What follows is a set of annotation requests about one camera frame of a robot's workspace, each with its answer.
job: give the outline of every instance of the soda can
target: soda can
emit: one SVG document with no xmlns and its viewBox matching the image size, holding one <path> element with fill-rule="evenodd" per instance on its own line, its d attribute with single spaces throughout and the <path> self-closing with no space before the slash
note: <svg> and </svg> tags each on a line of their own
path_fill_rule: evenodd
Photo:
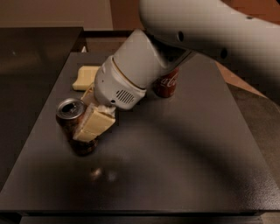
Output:
<svg viewBox="0 0 280 224">
<path fill-rule="evenodd" d="M 79 156 L 86 156 L 91 153 L 98 140 L 94 139 L 89 143 L 73 140 L 74 133 L 81 122 L 87 106 L 79 99 L 69 98 L 62 101 L 56 109 L 56 121 L 66 135 L 73 151 Z"/>
<path fill-rule="evenodd" d="M 168 98 L 174 95 L 177 78 L 179 75 L 179 68 L 176 67 L 172 72 L 161 76 L 153 83 L 153 90 L 156 95 Z"/>
</svg>

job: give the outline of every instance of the silver can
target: silver can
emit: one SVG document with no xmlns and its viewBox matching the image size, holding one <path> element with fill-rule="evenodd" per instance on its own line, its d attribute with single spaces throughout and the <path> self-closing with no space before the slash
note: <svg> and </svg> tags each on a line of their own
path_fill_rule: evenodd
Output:
<svg viewBox="0 0 280 224">
<path fill-rule="evenodd" d="M 87 106 L 82 100 L 69 98 L 62 101 L 56 110 L 56 121 L 66 135 L 73 151 L 79 156 L 86 156 L 91 153 L 98 143 L 97 139 L 89 143 L 73 140 L 74 133 L 86 109 Z"/>
</svg>

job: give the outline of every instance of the red can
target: red can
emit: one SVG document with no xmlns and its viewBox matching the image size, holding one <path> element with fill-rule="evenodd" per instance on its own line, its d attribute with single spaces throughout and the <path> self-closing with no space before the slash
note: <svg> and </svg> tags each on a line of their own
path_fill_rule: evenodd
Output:
<svg viewBox="0 0 280 224">
<path fill-rule="evenodd" d="M 158 78 L 153 85 L 156 95 L 164 98 L 174 95 L 179 68 L 176 67 L 172 72 Z"/>
</svg>

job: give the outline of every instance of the cola can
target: cola can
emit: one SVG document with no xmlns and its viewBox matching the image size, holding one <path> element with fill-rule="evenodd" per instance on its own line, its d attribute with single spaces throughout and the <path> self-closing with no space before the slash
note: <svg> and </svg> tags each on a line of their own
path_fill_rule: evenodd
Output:
<svg viewBox="0 0 280 224">
<path fill-rule="evenodd" d="M 174 95 L 178 75 L 179 68 L 176 67 L 172 72 L 158 78 L 153 84 L 156 95 L 164 98 Z"/>
<path fill-rule="evenodd" d="M 68 98 L 62 101 L 56 109 L 56 121 L 66 135 L 73 151 L 79 156 L 86 156 L 91 153 L 98 140 L 94 139 L 89 143 L 73 140 L 74 133 L 85 115 L 87 106 L 79 99 Z"/>
</svg>

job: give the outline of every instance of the vent grille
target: vent grille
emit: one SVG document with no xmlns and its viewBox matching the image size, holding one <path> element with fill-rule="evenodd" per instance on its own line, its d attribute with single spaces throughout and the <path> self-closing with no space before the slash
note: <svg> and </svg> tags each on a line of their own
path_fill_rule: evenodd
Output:
<svg viewBox="0 0 280 224">
<path fill-rule="evenodd" d="M 123 103 L 131 103 L 134 101 L 134 96 L 133 94 L 125 91 L 125 90 L 119 90 L 116 92 L 116 98 Z"/>
</svg>

